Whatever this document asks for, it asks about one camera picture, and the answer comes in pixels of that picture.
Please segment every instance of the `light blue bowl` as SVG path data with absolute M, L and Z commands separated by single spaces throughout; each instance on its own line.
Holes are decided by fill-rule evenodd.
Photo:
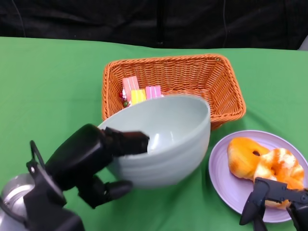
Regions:
M 110 171 L 137 188 L 179 183 L 202 162 L 210 138 L 210 107 L 201 98 L 177 95 L 147 100 L 114 114 L 99 128 L 140 130 L 148 152 L 116 158 Z

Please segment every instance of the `black backdrop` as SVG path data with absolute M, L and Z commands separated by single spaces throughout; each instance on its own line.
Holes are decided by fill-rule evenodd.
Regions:
M 307 0 L 14 1 L 31 38 L 295 50 L 308 35 Z M 0 36 L 23 36 L 12 0 L 0 0 Z

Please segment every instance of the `plate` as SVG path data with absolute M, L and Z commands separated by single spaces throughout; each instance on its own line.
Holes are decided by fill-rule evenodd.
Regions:
M 284 139 L 264 131 L 245 130 L 232 133 L 221 139 L 213 148 L 209 159 L 209 175 L 212 184 L 221 199 L 233 210 L 242 214 L 245 202 L 253 190 L 253 182 L 239 179 L 229 171 L 227 147 L 229 142 L 235 137 L 248 137 L 260 145 L 272 150 L 274 148 L 288 149 L 298 159 L 304 168 L 304 186 L 308 186 L 308 163 L 302 154 L 289 142 Z M 291 220 L 286 210 L 270 208 L 265 209 L 263 218 L 267 223 L 279 223 Z

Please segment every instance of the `green table surface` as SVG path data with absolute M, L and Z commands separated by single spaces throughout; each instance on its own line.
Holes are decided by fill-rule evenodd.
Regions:
M 224 136 L 243 129 L 275 133 L 308 157 L 308 52 L 254 49 L 161 50 L 113 43 L 0 38 L 0 187 L 25 173 L 33 139 L 45 160 L 86 123 L 99 125 L 104 66 L 114 60 L 219 53 L 231 62 L 247 105 L 245 117 L 211 133 L 200 167 L 178 185 L 134 190 L 90 209 L 77 190 L 67 208 L 87 231 L 252 231 L 218 196 L 208 158 Z M 104 181 L 114 177 L 103 170 Z M 295 230 L 291 221 L 269 231 Z

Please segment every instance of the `wicker basket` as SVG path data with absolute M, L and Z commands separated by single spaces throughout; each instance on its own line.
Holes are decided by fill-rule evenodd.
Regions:
M 109 63 L 103 73 L 103 120 L 123 109 L 118 94 L 122 79 L 130 76 L 137 76 L 140 89 L 160 85 L 163 95 L 190 94 L 207 100 L 212 129 L 240 119 L 246 112 L 229 60 L 218 54 L 204 54 Z

